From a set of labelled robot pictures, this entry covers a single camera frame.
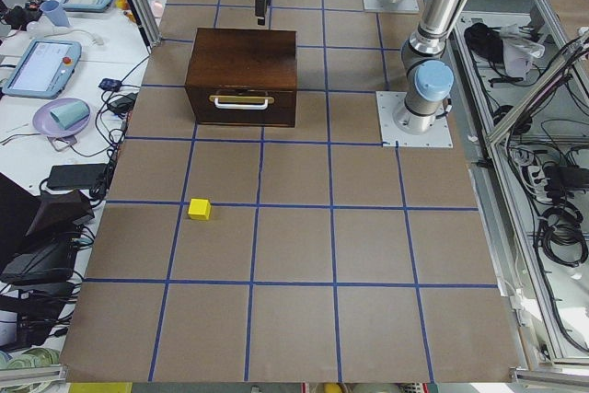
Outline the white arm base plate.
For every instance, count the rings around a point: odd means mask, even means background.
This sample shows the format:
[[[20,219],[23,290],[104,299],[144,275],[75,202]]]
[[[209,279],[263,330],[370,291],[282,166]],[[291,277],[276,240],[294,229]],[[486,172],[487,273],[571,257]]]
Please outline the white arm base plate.
[[[419,117],[405,109],[405,92],[376,91],[376,103],[384,147],[452,148],[446,117],[436,111]]]

